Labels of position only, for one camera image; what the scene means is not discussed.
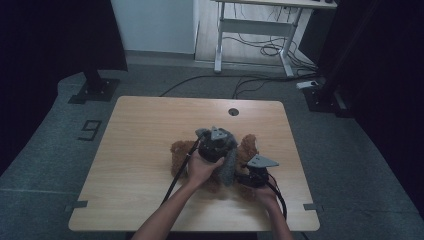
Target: plush toy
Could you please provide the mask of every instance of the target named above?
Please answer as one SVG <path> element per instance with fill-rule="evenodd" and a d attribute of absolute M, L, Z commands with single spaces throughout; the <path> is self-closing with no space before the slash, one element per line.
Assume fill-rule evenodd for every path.
<path fill-rule="evenodd" d="M 202 131 L 198 130 L 196 134 L 200 136 L 201 132 Z M 175 177 L 194 143 L 194 141 L 177 141 L 172 144 L 172 176 Z M 255 135 L 246 135 L 242 139 L 240 145 L 227 154 L 224 164 L 212 173 L 211 177 L 203 184 L 202 188 L 209 192 L 216 193 L 219 191 L 222 184 L 227 187 L 234 185 L 235 189 L 237 189 L 244 199 L 252 201 L 251 189 L 238 183 L 237 180 L 234 181 L 234 172 L 248 174 L 249 170 L 246 167 L 247 162 L 258 153 Z M 184 172 L 180 176 L 180 181 L 185 181 L 187 177 L 187 172 Z"/>

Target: black curtain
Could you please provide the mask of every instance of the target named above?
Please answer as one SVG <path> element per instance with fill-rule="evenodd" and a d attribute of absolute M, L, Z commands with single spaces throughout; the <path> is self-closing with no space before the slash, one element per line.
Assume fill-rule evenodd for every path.
<path fill-rule="evenodd" d="M 4 171 L 50 110 L 60 80 L 127 65 L 109 0 L 3 0 L 0 34 Z"/>
<path fill-rule="evenodd" d="M 320 65 L 423 216 L 424 3 L 344 0 L 337 11 Z"/>

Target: black cable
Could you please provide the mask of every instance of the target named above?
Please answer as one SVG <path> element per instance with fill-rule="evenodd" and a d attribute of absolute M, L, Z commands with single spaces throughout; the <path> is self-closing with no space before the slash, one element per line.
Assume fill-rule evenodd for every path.
<path fill-rule="evenodd" d="M 320 75 L 318 75 L 316 73 L 312 73 L 312 74 L 305 74 L 305 75 L 294 77 L 294 78 L 280 78 L 280 77 L 272 78 L 272 77 L 268 77 L 268 78 L 248 79 L 248 80 L 245 80 L 243 82 L 239 81 L 239 83 L 236 85 L 236 89 L 234 90 L 235 94 L 233 94 L 233 99 L 237 99 L 238 95 L 242 92 L 257 91 L 260 88 L 262 88 L 263 85 L 265 85 L 266 83 L 269 83 L 269 82 L 289 82 L 289 81 L 295 81 L 295 80 L 300 80 L 300 79 L 317 78 L 317 77 L 320 77 Z M 265 82 L 259 88 L 256 88 L 254 90 L 242 90 L 240 92 L 237 91 L 240 88 L 240 86 L 242 86 L 246 83 L 255 82 L 255 81 L 265 81 Z"/>
<path fill-rule="evenodd" d="M 199 144 L 200 138 L 201 138 L 202 136 L 203 136 L 203 134 L 202 134 L 202 135 L 200 135 L 200 136 L 197 138 L 196 142 L 194 142 L 194 144 L 193 144 L 193 147 L 191 147 L 190 151 L 187 153 L 186 158 L 184 159 L 183 165 L 181 165 L 180 169 L 178 170 L 177 174 L 176 174 L 176 175 L 175 175 L 175 177 L 174 177 L 174 180 L 172 180 L 171 186 L 169 186 L 169 188 L 168 188 L 168 192 L 166 192 L 166 195 L 165 195 L 165 197 L 163 198 L 162 203 L 161 203 L 160 205 L 162 205 L 164 202 L 166 202 L 166 201 L 168 200 L 169 196 L 170 196 L 170 195 L 171 195 L 171 193 L 172 193 L 172 190 L 173 190 L 173 189 L 174 189 L 174 187 L 175 187 L 175 184 L 177 183 L 178 179 L 180 178 L 180 175 L 184 172 L 184 169 L 185 169 L 185 167 L 186 167 L 186 165 L 187 165 L 188 161 L 190 160 L 191 155 L 193 154 L 193 152 L 194 152 L 194 151 L 196 151 L 196 149 L 197 149 L 197 145 Z"/>
<path fill-rule="evenodd" d="M 166 90 L 164 93 L 162 93 L 161 95 L 159 95 L 159 97 L 165 96 L 168 92 L 172 91 L 173 89 L 177 88 L 178 86 L 180 86 L 180 85 L 182 85 L 182 84 L 184 84 L 186 82 L 189 82 L 189 81 L 192 81 L 192 80 L 196 80 L 196 79 L 199 79 L 199 78 L 233 78 L 233 77 L 238 78 L 238 77 L 242 77 L 242 76 L 240 76 L 240 75 L 237 75 L 237 76 L 234 76 L 234 75 L 202 75 L 202 76 L 191 77 L 191 78 L 188 78 L 186 80 L 183 80 L 182 82 L 179 82 L 179 83 L 175 84 L 174 86 L 172 86 L 171 88 L 169 88 L 168 90 Z"/>
<path fill-rule="evenodd" d="M 277 195 L 277 198 L 278 198 L 278 200 L 280 200 L 281 206 L 283 207 L 283 216 L 284 216 L 284 219 L 286 219 L 286 221 L 287 221 L 287 206 L 286 206 L 286 201 L 284 201 L 284 198 L 281 195 L 281 192 L 279 190 L 277 190 L 277 188 L 274 187 L 274 185 L 272 185 L 268 180 L 264 179 L 261 175 L 259 175 L 257 173 L 254 173 L 254 172 L 253 172 L 253 174 L 255 174 L 255 176 L 257 176 L 260 179 L 262 179 L 262 181 L 264 181 L 265 184 L 269 188 L 271 188 L 271 190 L 275 193 L 275 195 Z"/>
<path fill-rule="evenodd" d="M 309 240 L 308 236 L 304 232 L 301 232 L 302 236 L 305 238 L 305 240 Z"/>
<path fill-rule="evenodd" d="M 274 187 L 274 185 L 272 185 L 269 182 L 265 182 L 265 184 L 271 188 L 272 191 L 274 191 L 274 193 L 277 195 L 278 199 L 281 202 L 281 206 L 283 207 L 283 215 L 284 218 L 287 220 L 287 206 L 286 206 L 286 201 L 284 201 L 283 196 L 281 195 L 281 193 Z"/>

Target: human hand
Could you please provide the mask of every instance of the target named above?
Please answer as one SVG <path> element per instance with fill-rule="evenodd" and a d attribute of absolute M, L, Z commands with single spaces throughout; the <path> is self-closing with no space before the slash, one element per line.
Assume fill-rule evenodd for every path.
<path fill-rule="evenodd" d="M 212 175 L 213 170 L 224 163 L 224 158 L 220 158 L 216 163 L 211 163 L 203 159 L 198 150 L 194 151 L 188 162 L 188 181 L 196 187 L 200 187 Z"/>
<path fill-rule="evenodd" d="M 277 185 L 273 178 L 268 180 L 274 187 Z M 270 207 L 273 204 L 278 204 L 277 195 L 274 191 L 268 186 L 262 186 L 260 188 L 252 188 L 253 197 L 262 203 L 266 208 Z"/>

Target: metal stand base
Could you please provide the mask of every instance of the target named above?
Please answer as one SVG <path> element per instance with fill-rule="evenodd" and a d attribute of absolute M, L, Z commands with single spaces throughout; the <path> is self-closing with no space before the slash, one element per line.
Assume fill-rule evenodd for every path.
<path fill-rule="evenodd" d="M 346 105 L 341 100 L 338 93 L 335 93 L 330 100 L 320 97 L 320 89 L 304 88 L 303 95 L 305 95 L 306 103 L 308 104 L 309 111 L 311 112 L 325 112 L 334 113 L 340 118 L 352 118 L 352 114 L 346 108 Z"/>
<path fill-rule="evenodd" d="M 110 102 L 119 85 L 119 79 L 102 79 L 102 88 L 100 91 L 95 91 L 88 87 L 87 82 L 82 86 L 77 95 L 73 95 L 69 104 L 85 104 L 86 101 L 101 101 Z"/>
<path fill-rule="evenodd" d="M 304 88 L 302 89 L 303 95 L 305 95 L 306 103 L 308 104 L 309 111 L 311 112 L 326 112 L 334 113 L 335 107 L 333 101 L 321 101 L 319 100 L 320 90 Z"/>

